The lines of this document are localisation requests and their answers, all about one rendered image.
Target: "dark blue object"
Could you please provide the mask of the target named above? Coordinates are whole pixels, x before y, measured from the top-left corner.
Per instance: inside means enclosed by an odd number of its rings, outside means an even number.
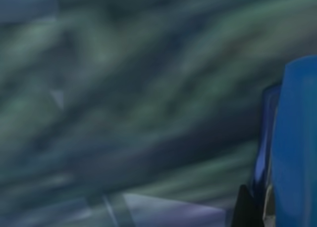
[[[269,162],[271,140],[281,86],[273,86],[263,92],[262,130],[260,148],[255,164],[251,193],[263,211],[267,182],[270,179]]]
[[[286,65],[272,142],[276,227],[317,226],[317,56]]]

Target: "blue object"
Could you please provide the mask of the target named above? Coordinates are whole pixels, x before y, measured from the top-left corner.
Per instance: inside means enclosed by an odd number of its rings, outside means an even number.
[[[317,56],[286,65],[271,155],[276,227],[317,227]]]
[[[252,196],[261,212],[263,212],[265,193],[270,180],[271,141],[280,89],[281,86],[277,85],[263,92],[261,142],[251,183]]]

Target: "blurry background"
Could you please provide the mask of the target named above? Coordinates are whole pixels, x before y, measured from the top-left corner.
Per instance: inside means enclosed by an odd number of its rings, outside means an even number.
[[[317,51],[316,13],[317,0],[0,0],[1,226],[167,218],[144,197],[229,224],[261,93]],[[78,198],[84,218],[34,211]]]

